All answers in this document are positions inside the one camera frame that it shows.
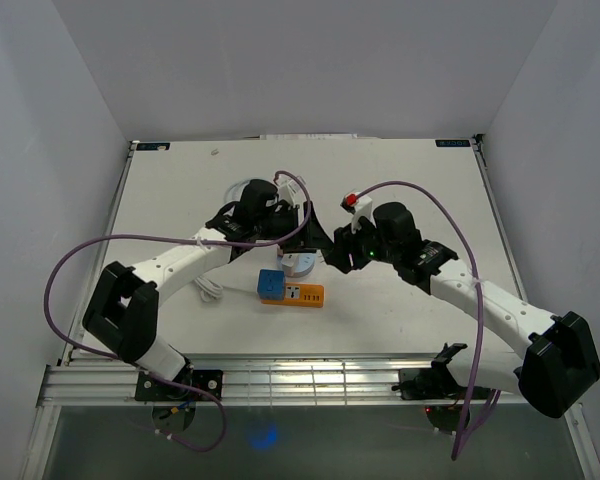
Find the blue cube socket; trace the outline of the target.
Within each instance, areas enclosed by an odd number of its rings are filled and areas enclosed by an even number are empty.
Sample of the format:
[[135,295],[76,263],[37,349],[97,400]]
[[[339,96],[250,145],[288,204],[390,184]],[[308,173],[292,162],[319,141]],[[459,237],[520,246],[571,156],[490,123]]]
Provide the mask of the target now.
[[281,270],[261,269],[257,295],[261,301],[282,301],[285,298],[285,275]]

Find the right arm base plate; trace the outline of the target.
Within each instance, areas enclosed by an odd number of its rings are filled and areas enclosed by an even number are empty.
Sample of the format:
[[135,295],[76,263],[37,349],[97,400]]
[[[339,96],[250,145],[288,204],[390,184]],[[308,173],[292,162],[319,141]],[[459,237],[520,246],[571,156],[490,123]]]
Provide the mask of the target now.
[[459,384],[445,369],[401,369],[398,383],[391,387],[403,400],[464,399],[467,387]]

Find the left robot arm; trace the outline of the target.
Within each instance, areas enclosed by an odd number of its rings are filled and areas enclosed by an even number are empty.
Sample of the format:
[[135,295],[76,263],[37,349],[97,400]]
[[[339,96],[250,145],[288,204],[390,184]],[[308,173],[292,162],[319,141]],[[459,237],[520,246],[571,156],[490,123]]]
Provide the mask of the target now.
[[159,336],[160,307],[195,279],[268,241],[291,252],[332,246],[312,203],[301,199],[294,180],[281,185],[252,180],[240,198],[221,207],[190,243],[132,266],[108,264],[82,325],[121,361],[158,376],[157,386],[168,398],[181,399],[192,387],[189,362]]

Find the orange power strip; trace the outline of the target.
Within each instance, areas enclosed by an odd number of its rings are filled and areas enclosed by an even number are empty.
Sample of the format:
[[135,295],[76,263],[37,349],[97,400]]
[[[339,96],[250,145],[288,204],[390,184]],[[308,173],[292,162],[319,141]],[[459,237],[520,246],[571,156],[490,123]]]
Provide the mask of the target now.
[[322,308],[324,300],[325,291],[322,285],[288,283],[285,285],[284,298],[282,300],[261,299],[261,302],[269,305]]

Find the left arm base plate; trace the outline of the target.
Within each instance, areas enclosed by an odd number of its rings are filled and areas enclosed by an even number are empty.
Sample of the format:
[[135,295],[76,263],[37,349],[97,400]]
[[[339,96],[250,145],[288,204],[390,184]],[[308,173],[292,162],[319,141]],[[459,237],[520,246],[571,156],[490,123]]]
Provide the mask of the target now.
[[222,370],[193,369],[174,380],[178,386],[171,386],[140,372],[133,398],[140,402],[210,401],[211,398],[220,400],[223,379]]

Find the round light blue socket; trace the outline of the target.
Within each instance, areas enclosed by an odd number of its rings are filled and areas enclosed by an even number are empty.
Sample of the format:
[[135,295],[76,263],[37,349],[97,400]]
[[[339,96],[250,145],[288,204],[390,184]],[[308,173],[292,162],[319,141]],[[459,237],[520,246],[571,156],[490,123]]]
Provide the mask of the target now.
[[[316,263],[316,258],[317,258],[316,254],[315,253],[299,253],[299,254],[300,254],[299,270],[296,272],[296,274],[294,276],[289,276],[284,273],[284,275],[287,278],[303,278],[303,277],[308,276],[311,273],[311,271],[314,269],[315,263]],[[279,270],[281,270],[280,263],[279,263],[279,257],[281,255],[284,255],[284,254],[280,254],[277,256],[277,266],[278,266]]]

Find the aluminium frame rail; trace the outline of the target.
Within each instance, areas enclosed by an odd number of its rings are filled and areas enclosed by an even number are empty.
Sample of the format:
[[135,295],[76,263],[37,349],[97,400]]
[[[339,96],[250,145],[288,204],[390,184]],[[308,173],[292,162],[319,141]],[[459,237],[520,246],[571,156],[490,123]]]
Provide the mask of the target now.
[[[415,380],[430,363],[428,357],[202,357],[196,360],[189,383],[226,407],[459,404],[463,399],[459,393],[408,393],[401,389],[401,383]],[[189,399],[201,398],[121,362],[80,360],[47,369],[38,403],[167,406]]]

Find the white usb charger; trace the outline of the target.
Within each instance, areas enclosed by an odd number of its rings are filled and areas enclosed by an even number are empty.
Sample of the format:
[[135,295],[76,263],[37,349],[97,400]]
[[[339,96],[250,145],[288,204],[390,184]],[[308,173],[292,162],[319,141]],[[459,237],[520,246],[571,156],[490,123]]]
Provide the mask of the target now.
[[294,276],[299,270],[300,265],[300,254],[289,253],[279,257],[279,263],[281,270],[289,276]]

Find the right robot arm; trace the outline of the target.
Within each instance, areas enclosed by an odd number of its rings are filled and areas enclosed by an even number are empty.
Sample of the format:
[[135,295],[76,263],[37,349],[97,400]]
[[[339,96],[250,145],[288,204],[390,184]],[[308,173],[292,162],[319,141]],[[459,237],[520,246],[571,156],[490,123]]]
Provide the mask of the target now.
[[515,360],[482,367],[477,387],[521,395],[540,413],[559,418],[600,379],[600,361],[588,322],[536,308],[497,285],[474,279],[448,247],[422,238],[411,212],[399,202],[374,207],[367,196],[347,195],[350,224],[334,232],[327,264],[343,273],[371,262],[389,264],[398,277],[444,301],[503,340]]

